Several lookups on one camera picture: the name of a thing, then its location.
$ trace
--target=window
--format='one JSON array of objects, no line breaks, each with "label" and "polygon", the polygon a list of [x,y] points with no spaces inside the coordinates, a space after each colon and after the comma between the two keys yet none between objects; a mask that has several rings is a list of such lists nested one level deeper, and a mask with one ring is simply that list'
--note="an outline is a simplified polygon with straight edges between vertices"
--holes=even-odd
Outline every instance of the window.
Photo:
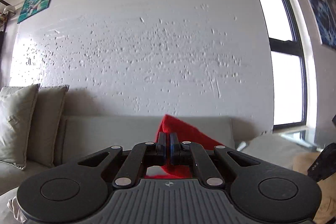
[{"label": "window", "polygon": [[306,124],[307,85],[298,27],[289,0],[260,0],[273,65],[274,128]]}]

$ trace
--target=red towel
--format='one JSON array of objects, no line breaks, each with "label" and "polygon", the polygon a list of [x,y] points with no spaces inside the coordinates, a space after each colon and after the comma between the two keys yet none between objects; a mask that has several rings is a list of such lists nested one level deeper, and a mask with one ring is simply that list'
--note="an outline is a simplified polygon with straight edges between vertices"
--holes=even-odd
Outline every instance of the red towel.
[{"label": "red towel", "polygon": [[[159,130],[156,134],[155,142],[158,141],[159,132],[164,132],[165,134],[176,132],[179,142],[190,141],[200,143],[206,150],[213,150],[214,146],[222,145],[221,143],[200,132],[196,127],[193,127],[192,125],[189,125],[186,122],[183,122],[167,114],[162,119]],[[171,164],[167,164],[163,166],[162,169],[170,175],[165,177],[155,176],[155,178],[174,179],[191,177],[188,166],[173,166]]]}]

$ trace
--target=window frame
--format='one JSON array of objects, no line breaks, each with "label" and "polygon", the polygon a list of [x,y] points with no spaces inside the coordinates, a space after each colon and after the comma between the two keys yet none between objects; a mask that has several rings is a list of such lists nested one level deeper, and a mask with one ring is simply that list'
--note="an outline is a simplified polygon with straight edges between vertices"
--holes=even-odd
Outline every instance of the window frame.
[{"label": "window frame", "polygon": [[307,122],[307,73],[305,65],[305,57],[302,47],[302,41],[300,37],[299,28],[295,19],[293,8],[290,4],[290,0],[282,0],[283,6],[287,14],[288,22],[290,25],[293,41],[282,41],[269,37],[269,45],[272,52],[280,52],[284,54],[290,54],[300,57],[301,60],[301,77],[302,77],[302,121],[293,123],[284,123],[273,125],[274,130],[283,128],[305,126]]}]

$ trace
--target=gray ribbed panel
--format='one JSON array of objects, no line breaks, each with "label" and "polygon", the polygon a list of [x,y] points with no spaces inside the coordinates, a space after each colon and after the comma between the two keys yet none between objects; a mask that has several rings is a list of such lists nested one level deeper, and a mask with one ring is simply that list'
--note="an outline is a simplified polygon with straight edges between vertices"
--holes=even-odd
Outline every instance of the gray ribbed panel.
[{"label": "gray ribbed panel", "polygon": [[142,179],[118,190],[106,206],[78,224],[257,224],[239,213],[225,193],[197,179]]}]

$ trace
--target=beige throw pillow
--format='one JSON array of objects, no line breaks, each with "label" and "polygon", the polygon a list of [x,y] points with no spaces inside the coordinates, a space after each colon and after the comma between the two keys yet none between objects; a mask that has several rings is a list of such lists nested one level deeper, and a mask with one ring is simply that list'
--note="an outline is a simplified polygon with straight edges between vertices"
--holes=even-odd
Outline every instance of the beige throw pillow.
[{"label": "beige throw pillow", "polygon": [[[0,95],[17,89],[19,88],[4,87]],[[48,167],[54,166],[55,140],[68,89],[67,85],[39,89],[28,140],[29,160]]]},{"label": "beige throw pillow", "polygon": [[39,85],[12,94],[0,94],[0,161],[19,169],[26,167],[29,130]]}]

